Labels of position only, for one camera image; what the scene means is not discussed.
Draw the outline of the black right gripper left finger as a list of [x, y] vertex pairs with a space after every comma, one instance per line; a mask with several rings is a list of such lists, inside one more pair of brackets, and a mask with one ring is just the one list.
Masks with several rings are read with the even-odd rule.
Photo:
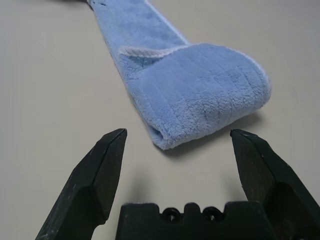
[[44, 221], [38, 240], [90, 240], [109, 219], [118, 188], [127, 130], [102, 136], [76, 165]]

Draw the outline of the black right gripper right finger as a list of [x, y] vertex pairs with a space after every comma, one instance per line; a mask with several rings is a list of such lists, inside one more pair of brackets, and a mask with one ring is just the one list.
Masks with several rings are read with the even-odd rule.
[[294, 172], [258, 135], [230, 132], [239, 179], [250, 202], [259, 202], [279, 240], [318, 240], [320, 207]]

